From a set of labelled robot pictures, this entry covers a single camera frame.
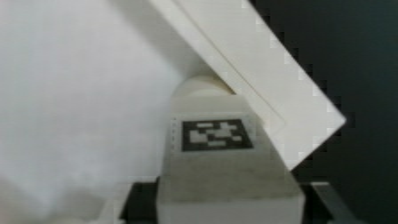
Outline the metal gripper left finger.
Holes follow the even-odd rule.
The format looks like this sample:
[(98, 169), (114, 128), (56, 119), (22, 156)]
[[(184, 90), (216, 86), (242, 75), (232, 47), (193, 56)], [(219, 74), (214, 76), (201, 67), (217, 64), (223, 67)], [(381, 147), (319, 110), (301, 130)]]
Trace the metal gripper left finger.
[(98, 224), (159, 224), (159, 180), (155, 176), (118, 184), (116, 192), (106, 200)]

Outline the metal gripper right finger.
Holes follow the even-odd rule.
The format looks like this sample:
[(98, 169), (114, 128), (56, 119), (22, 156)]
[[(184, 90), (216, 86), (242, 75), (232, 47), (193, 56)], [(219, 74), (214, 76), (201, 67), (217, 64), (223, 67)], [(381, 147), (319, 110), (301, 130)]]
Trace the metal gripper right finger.
[(303, 224), (368, 224), (358, 218), (329, 182), (303, 182), (306, 194)]

